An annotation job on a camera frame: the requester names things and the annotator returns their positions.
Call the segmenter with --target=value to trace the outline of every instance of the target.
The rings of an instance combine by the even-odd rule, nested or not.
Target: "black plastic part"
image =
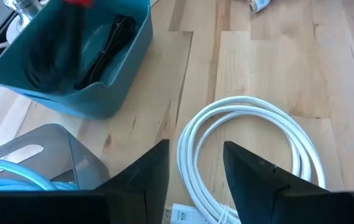
[[[223,154],[241,223],[354,223],[354,193],[331,193],[230,141]]]
[[[91,191],[0,192],[0,223],[161,224],[169,140]]]

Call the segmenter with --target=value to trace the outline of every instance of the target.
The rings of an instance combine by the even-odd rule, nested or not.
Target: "cable connector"
[[[171,222],[171,212],[172,212],[172,207],[166,205],[164,207],[162,224],[170,224],[170,222]]]
[[[271,0],[252,0],[249,3],[250,11],[252,13],[259,12],[269,5]]]
[[[203,215],[195,207],[173,204],[171,212],[171,224],[209,224]]]

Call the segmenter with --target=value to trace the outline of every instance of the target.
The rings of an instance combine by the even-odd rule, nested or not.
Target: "red object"
[[[94,0],[64,0],[64,1],[70,4],[79,4],[84,7],[92,6],[92,4],[94,3]]]

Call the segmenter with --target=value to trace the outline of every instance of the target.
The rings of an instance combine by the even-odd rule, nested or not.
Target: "bin handle cutout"
[[[30,144],[30,145],[24,146],[20,149],[17,149],[15,151],[1,157],[0,159],[18,164],[20,162],[25,161],[28,158],[31,158],[31,157],[37,155],[38,153],[42,152],[43,150],[44,150],[43,146],[40,146],[38,144]]]

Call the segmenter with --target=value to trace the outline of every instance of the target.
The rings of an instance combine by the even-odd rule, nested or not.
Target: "coiled white cable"
[[[203,133],[195,146],[196,134],[201,125],[208,118],[219,113],[227,114],[215,121]],[[292,173],[310,181],[311,159],[317,173],[319,186],[326,188],[325,174],[314,145],[304,130],[289,115],[266,101],[250,96],[232,96],[218,100],[206,106],[189,121],[182,131],[177,145],[177,165],[182,181],[200,213],[211,224],[240,224],[240,220],[236,210],[217,202],[204,185],[198,171],[200,150],[214,129],[224,122],[242,115],[258,116],[281,128],[291,146]]]

